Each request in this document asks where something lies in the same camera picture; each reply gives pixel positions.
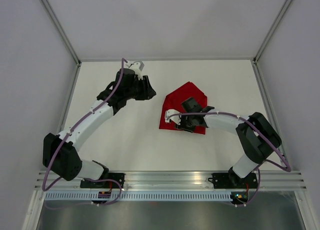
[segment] red fabric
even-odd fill
[[[165,113],[169,109],[175,109],[181,113],[185,113],[186,111],[181,104],[191,97],[194,98],[203,108],[208,104],[207,96],[200,91],[196,85],[188,81],[186,84],[182,85],[177,90],[165,97],[162,106],[159,129],[180,131],[179,129],[175,128],[175,123],[173,121],[170,123],[165,122]],[[195,127],[194,132],[197,134],[206,134],[206,128],[203,126],[197,126]]]

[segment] white cable clip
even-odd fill
[[[71,132],[71,128],[69,127],[69,129],[68,130],[66,130],[66,135],[69,135],[69,136],[71,136],[72,135],[72,132]]]

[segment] white table surface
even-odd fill
[[[129,100],[84,143],[79,155],[113,171],[221,171],[228,170],[244,153],[238,136],[219,129],[206,135],[160,130],[167,94],[193,82],[207,95],[208,105],[240,115],[260,112],[263,101],[249,60],[145,61],[157,95],[151,100]],[[83,62],[72,96],[65,127],[89,111],[97,95],[115,80],[120,62]],[[280,163],[275,153],[269,159]],[[261,170],[277,170],[269,163]]]

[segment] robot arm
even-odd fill
[[[59,132],[57,135],[49,133],[43,141],[43,165],[45,167],[49,166],[57,147],[68,135],[67,141],[63,143],[53,161],[51,170],[67,181],[75,177],[93,180],[106,179],[109,172],[108,168],[96,161],[80,159],[78,151],[92,133],[123,108],[128,100],[149,100],[156,95],[150,85],[148,76],[142,76],[143,67],[142,61],[127,62],[118,88],[106,102],[105,100],[112,92],[110,88],[114,87],[120,79],[121,71],[117,72],[115,81],[111,82],[97,96],[97,100],[93,103],[89,112],[76,125]]]
[[[183,102],[182,106],[188,115],[175,115],[169,119],[172,114],[178,113],[174,109],[169,109],[165,113],[167,123],[173,121],[177,129],[191,133],[196,126],[202,126],[222,129],[239,137],[244,154],[229,170],[229,178],[234,183],[245,178],[273,153],[273,149],[260,136],[256,135],[244,120],[253,124],[276,148],[282,144],[279,135],[259,112],[250,116],[238,117],[232,116],[233,114],[219,114],[219,111],[214,107],[202,108],[192,97]]]

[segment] white wall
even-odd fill
[[[0,0],[0,26],[0,228],[18,230],[75,63],[39,0]]]
[[[320,0],[294,0],[259,61],[286,152],[320,217]]]
[[[253,58],[285,0],[49,0],[85,60]]]

